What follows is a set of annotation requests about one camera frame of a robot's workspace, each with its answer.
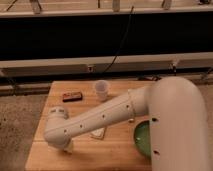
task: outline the small brown box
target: small brown box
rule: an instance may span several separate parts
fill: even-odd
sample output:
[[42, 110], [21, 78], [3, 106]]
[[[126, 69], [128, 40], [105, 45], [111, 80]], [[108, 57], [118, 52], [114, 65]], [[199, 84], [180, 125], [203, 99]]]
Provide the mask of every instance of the small brown box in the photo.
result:
[[82, 99], [83, 95], [81, 92], [70, 92], [63, 94], [63, 102], [78, 101]]

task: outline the floor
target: floor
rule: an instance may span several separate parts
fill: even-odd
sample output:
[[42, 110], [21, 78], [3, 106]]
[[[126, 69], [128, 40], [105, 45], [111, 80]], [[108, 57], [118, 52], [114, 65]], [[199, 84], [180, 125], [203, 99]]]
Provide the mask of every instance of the floor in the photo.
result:
[[[199, 85], [199, 89], [208, 109], [209, 142], [213, 156], [213, 85]], [[46, 97], [30, 95], [0, 98], [1, 171], [24, 171]]]

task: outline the brown object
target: brown object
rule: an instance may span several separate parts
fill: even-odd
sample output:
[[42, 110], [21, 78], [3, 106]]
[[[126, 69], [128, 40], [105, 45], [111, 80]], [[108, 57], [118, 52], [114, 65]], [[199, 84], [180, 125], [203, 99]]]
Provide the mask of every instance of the brown object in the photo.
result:
[[[136, 125], [148, 119], [148, 116], [136, 118], [132, 124], [122, 122], [107, 127], [103, 141], [92, 139], [90, 133], [73, 138], [72, 154], [57, 150], [45, 142], [43, 132], [49, 108], [64, 106], [69, 110], [70, 117], [73, 117], [101, 104], [92, 91], [93, 83], [94, 81], [63, 81], [52, 84], [25, 166], [26, 171], [151, 171], [150, 160], [138, 153], [133, 140]], [[139, 88], [151, 82], [110, 81], [109, 83], [111, 85], [109, 97], [113, 98], [130, 88]], [[84, 100], [63, 103], [61, 94], [71, 90], [82, 91]]]
[[83, 95], [81, 92], [71, 92], [63, 94], [63, 102], [78, 101], [82, 100], [82, 98]]

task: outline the black cable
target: black cable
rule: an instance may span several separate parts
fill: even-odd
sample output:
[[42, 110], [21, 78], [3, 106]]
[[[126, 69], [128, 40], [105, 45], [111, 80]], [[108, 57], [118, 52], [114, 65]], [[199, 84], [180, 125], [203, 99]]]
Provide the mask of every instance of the black cable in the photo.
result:
[[130, 14], [129, 14], [129, 20], [128, 20], [128, 24], [127, 24], [127, 27], [126, 27], [126, 31], [125, 31], [125, 34], [123, 36], [123, 38], [121, 39], [121, 43], [120, 43], [120, 46], [115, 54], [115, 57], [114, 59], [112, 60], [112, 62], [107, 66], [107, 68], [102, 72], [102, 74], [104, 74], [105, 72], [107, 72], [111, 67], [112, 65], [115, 63], [115, 60], [117, 59], [118, 55], [120, 54], [120, 51], [126, 41], [126, 38], [128, 36], [128, 33], [129, 33], [129, 28], [130, 28], [130, 24], [131, 24], [131, 19], [132, 19], [132, 14], [133, 14], [133, 11], [134, 11], [134, 6], [132, 6], [131, 8], [131, 11], [130, 11]]

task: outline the hole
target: hole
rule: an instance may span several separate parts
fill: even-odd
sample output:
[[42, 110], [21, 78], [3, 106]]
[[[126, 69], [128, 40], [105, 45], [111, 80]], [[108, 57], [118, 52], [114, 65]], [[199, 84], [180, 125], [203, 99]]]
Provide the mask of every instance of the hole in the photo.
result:
[[156, 150], [154, 150], [153, 152], [154, 152], [154, 154], [156, 154], [156, 155], [160, 155], [160, 153], [159, 153], [158, 151], [156, 151]]
[[63, 112], [64, 112], [64, 110], [63, 110], [63, 109], [59, 109], [59, 112], [62, 112], [62, 113], [63, 113]]
[[56, 112], [56, 110], [55, 110], [55, 109], [53, 109], [53, 110], [51, 110], [51, 111], [50, 111], [50, 113], [54, 113], [54, 112]]
[[157, 118], [152, 118], [152, 122], [158, 122]]

